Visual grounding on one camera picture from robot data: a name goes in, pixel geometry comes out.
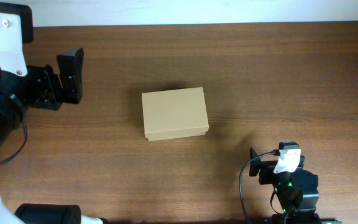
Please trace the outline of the brown cardboard box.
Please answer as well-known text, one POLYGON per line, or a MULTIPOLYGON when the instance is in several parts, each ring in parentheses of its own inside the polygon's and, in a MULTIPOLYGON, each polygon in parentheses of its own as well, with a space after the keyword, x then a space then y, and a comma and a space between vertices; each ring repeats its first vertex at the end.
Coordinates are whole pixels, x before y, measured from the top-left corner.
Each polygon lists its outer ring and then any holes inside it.
POLYGON ((148 141, 202 136, 209 131, 202 87, 143 93, 142 112, 148 141))

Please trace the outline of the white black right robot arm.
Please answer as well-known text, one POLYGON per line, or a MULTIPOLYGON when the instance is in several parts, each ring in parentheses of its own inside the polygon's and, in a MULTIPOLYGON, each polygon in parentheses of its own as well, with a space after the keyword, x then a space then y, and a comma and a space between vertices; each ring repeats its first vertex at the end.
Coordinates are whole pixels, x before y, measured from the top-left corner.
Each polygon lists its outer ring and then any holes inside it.
POLYGON ((317 175, 304 170, 305 157, 300 146, 293 141, 280 142, 270 152, 276 161, 262 161, 250 148, 250 176, 259 176, 259 184, 272 185, 272 197, 278 198, 281 212, 276 211, 267 223, 322 224, 316 213, 319 199, 317 175))

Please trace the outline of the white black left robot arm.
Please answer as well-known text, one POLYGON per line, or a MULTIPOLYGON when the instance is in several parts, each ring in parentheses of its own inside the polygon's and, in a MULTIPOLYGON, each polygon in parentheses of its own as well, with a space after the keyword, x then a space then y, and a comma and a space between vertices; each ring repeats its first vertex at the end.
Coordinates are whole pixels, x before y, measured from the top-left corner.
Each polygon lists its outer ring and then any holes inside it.
MULTIPOLYGON (((59 110, 83 96, 81 47, 57 56, 59 71, 49 65, 27 65, 23 46, 34 39, 32 10, 23 4, 0 2, 0 147, 15 129, 25 129, 31 108, 59 110)), ((0 161, 0 166, 8 159, 0 161)), ((24 203, 12 212, 0 196, 0 223, 103 223, 87 217, 77 205, 24 203)))

